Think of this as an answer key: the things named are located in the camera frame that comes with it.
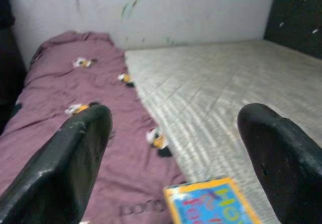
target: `black headboard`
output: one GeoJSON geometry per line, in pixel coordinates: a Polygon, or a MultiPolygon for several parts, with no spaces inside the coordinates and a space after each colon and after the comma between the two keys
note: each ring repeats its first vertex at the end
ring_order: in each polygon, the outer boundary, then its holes
{"type": "Polygon", "coordinates": [[[265,39],[322,59],[322,0],[274,0],[265,39]]]}

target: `purple blanket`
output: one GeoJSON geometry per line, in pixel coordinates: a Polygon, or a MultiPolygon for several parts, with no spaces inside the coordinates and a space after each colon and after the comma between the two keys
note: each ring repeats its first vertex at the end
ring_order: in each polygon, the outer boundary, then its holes
{"type": "Polygon", "coordinates": [[[94,224],[171,223],[163,188],[184,181],[173,158],[161,158],[145,133],[155,127],[134,88],[117,79],[124,52],[108,34],[67,32],[41,45],[18,101],[22,109],[0,137],[0,193],[69,117],[72,104],[99,102],[113,115],[113,133],[84,220],[94,224]],[[95,58],[90,68],[73,67],[95,58]]]}

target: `book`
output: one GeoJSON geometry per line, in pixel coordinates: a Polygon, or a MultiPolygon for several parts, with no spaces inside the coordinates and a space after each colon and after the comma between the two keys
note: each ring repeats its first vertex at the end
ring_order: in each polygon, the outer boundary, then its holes
{"type": "Polygon", "coordinates": [[[164,194],[174,224],[262,223],[230,177],[169,186],[164,194]]]}

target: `book cover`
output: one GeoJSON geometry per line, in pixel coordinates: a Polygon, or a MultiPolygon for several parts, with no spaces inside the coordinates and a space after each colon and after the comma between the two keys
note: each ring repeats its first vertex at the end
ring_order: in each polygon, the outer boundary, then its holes
{"type": "Polygon", "coordinates": [[[232,178],[164,189],[174,224],[262,223],[232,178]]]}

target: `bare mattress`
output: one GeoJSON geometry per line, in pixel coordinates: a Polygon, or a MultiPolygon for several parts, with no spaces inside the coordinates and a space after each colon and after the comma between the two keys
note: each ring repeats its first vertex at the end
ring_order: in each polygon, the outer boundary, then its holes
{"type": "Polygon", "coordinates": [[[237,114],[248,103],[266,104],[322,146],[322,61],[251,41],[127,51],[126,63],[187,179],[231,176],[263,223],[279,223],[239,136],[237,114]]]}

